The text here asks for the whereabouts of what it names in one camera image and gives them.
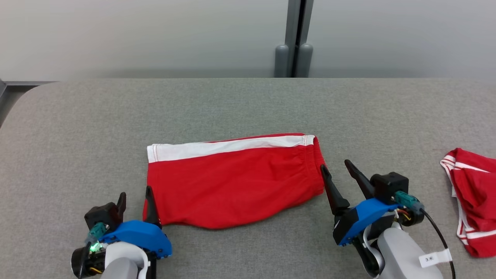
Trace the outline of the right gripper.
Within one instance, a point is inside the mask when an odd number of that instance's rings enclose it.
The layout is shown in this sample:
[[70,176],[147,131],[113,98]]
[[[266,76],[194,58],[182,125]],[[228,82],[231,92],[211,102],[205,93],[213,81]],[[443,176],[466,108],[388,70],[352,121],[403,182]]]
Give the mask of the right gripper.
[[[374,186],[370,180],[351,162],[346,159],[345,166],[350,176],[356,180],[365,198],[374,197]],[[395,215],[384,208],[353,208],[342,197],[335,186],[332,176],[325,164],[320,166],[321,177],[331,208],[337,223],[333,229],[333,237],[337,245],[353,245],[361,258],[365,271],[370,277],[378,277],[386,262],[377,247],[377,239],[384,230],[391,227]]]

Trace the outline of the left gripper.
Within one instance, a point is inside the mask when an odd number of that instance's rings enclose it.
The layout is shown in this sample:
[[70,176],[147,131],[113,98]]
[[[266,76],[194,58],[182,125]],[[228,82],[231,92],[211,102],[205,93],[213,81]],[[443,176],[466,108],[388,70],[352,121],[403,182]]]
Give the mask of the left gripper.
[[[117,215],[123,217],[126,210],[126,193],[121,192],[117,200]],[[150,186],[145,191],[145,207],[143,221],[154,224],[162,229],[162,224],[157,211],[157,205],[153,190]],[[108,244],[96,242],[91,246],[75,249],[71,256],[71,268],[74,276],[78,279],[93,277],[103,274],[105,270],[106,247]]]

